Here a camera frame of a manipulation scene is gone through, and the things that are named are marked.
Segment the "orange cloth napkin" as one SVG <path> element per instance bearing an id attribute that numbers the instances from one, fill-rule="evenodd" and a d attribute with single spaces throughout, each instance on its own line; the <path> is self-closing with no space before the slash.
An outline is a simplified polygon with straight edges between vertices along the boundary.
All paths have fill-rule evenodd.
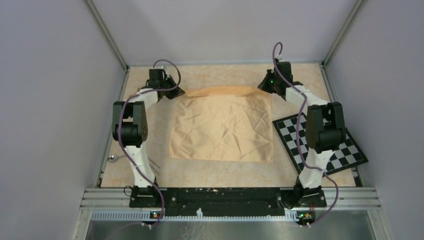
<path id="1" fill-rule="evenodd" d="M 169 157 L 272 163 L 272 101 L 251 86 L 189 90 L 177 99 Z"/>

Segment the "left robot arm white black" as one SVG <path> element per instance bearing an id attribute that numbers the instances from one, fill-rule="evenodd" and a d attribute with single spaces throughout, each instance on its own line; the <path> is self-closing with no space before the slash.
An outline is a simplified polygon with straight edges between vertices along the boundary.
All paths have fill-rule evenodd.
<path id="1" fill-rule="evenodd" d="M 147 154 L 149 128 L 146 111 L 162 98 L 171 100 L 185 92 L 163 67 L 153 67 L 148 74 L 145 86 L 126 100 L 113 103 L 112 137 L 129 160 L 134 174 L 131 198 L 154 207 L 160 202 L 161 191 L 155 184 L 156 176 Z"/>

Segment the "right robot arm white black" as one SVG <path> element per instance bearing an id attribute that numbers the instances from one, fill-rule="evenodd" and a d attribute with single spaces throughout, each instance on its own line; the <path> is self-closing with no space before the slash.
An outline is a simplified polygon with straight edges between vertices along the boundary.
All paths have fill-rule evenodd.
<path id="1" fill-rule="evenodd" d="M 292 66 L 288 61 L 275 60 L 268 69 L 258 89 L 277 94 L 285 101 L 299 107 L 298 116 L 305 116 L 305 140 L 307 156 L 300 156 L 304 165 L 293 192 L 293 200 L 299 206 L 307 206 L 322 188 L 322 178 L 327 164 L 346 140 L 346 126 L 342 104 L 324 100 L 298 81 L 293 80 Z"/>

